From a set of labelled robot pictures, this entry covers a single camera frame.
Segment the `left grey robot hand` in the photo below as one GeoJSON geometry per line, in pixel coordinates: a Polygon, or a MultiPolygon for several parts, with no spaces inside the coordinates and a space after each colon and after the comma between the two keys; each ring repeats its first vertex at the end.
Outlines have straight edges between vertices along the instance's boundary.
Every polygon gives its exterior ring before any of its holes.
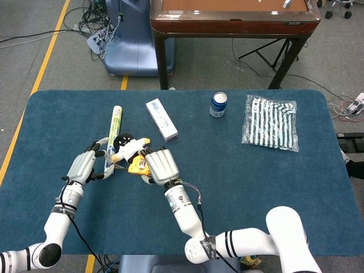
{"type": "Polygon", "coordinates": [[[83,153],[76,156],[67,173],[69,181],[75,181],[81,185],[85,185],[91,180],[107,179],[114,173],[115,165],[112,163],[111,156],[106,150],[100,150],[100,147],[108,141],[109,138],[105,137],[96,142],[92,142],[83,153]],[[106,172],[95,173],[94,165],[96,159],[100,157],[105,158],[109,164],[109,168],[106,172]]]}

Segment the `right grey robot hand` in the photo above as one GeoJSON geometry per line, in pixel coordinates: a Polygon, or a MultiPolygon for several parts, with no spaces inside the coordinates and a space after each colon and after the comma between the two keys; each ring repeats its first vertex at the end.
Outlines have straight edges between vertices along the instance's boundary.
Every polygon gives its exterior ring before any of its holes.
{"type": "Polygon", "coordinates": [[[141,176],[145,183],[164,186],[179,178],[179,169],[170,150],[166,147],[160,146],[157,151],[146,147],[139,150],[138,154],[144,157],[151,173],[150,175],[141,176]]]}

